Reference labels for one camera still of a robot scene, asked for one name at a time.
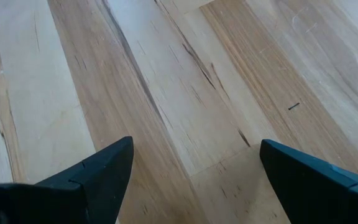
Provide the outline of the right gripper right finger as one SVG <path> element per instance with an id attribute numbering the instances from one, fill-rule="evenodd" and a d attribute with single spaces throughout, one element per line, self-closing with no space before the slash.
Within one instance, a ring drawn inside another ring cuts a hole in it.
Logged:
<path id="1" fill-rule="evenodd" d="M 358 174 L 271 139 L 259 155 L 291 224 L 358 224 Z"/>

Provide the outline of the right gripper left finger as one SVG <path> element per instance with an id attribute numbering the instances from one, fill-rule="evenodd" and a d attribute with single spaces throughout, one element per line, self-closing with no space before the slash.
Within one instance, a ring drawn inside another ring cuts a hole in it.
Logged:
<path id="1" fill-rule="evenodd" d="M 133 157 L 126 136 L 36 184 L 0 184 L 0 224 L 115 224 Z"/>

